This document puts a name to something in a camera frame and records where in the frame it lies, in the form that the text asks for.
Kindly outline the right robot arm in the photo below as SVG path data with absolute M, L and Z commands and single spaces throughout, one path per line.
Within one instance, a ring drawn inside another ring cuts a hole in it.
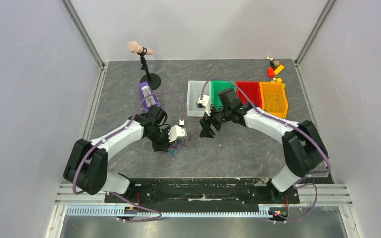
M 219 110 L 207 95 L 201 96 L 197 106 L 205 108 L 200 120 L 201 138 L 214 138 L 223 123 L 233 122 L 243 127 L 262 132 L 283 146 L 285 165 L 267 183 L 267 197 L 280 202 L 287 191 L 305 178 L 315 167 L 328 161 L 326 147 L 312 122 L 288 121 L 265 112 L 252 103 L 243 104 L 233 88 L 219 93 L 223 107 Z

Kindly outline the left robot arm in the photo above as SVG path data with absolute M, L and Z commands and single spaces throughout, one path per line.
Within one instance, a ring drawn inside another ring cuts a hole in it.
M 134 200 L 136 190 L 131 180 L 120 174 L 108 172 L 108 161 L 128 145 L 147 138 L 155 152 L 167 152 L 172 145 L 170 128 L 166 125 L 167 113 L 158 106 L 129 119 L 116 130 L 101 138 L 74 143 L 63 177 L 89 195 L 100 191 L 115 192 L 123 202 Z

